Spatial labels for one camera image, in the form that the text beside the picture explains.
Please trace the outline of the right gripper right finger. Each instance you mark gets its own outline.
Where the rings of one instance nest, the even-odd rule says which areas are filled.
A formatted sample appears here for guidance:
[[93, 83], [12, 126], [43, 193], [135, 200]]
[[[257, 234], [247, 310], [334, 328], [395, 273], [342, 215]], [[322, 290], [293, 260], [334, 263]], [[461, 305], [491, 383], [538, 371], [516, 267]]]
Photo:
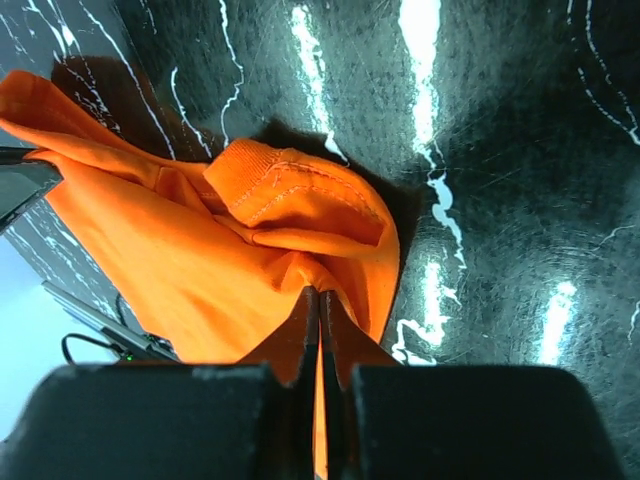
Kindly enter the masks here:
[[319, 299], [331, 479], [620, 479], [596, 407], [540, 366], [405, 366]]

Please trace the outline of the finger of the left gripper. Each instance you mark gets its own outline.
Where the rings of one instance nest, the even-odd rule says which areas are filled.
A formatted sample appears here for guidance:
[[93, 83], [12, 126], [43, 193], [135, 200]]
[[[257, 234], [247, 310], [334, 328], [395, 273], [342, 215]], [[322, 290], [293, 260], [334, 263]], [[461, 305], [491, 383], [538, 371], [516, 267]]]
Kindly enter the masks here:
[[63, 177], [52, 164], [29, 160], [34, 149], [1, 148], [1, 210], [0, 229], [6, 231], [35, 203], [42, 200]]

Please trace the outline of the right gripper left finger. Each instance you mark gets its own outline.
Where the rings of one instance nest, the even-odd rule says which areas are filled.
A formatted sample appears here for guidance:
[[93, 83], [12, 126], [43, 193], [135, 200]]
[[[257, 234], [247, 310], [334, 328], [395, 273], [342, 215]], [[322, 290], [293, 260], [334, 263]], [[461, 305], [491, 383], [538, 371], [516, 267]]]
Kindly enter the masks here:
[[236, 364], [62, 366], [1, 450], [5, 479], [311, 479], [318, 295]]

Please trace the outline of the orange t shirt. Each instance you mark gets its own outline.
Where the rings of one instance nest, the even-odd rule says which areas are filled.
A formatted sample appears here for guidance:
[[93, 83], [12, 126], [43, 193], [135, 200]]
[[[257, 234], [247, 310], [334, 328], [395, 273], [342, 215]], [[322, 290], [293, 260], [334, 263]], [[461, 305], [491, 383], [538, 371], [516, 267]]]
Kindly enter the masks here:
[[48, 200], [179, 364], [236, 364], [318, 295], [313, 460], [327, 475], [319, 299], [336, 294], [378, 345], [399, 274], [392, 216], [353, 171], [293, 149], [237, 140], [185, 163], [119, 138], [52, 82], [1, 84], [2, 128], [63, 177]]

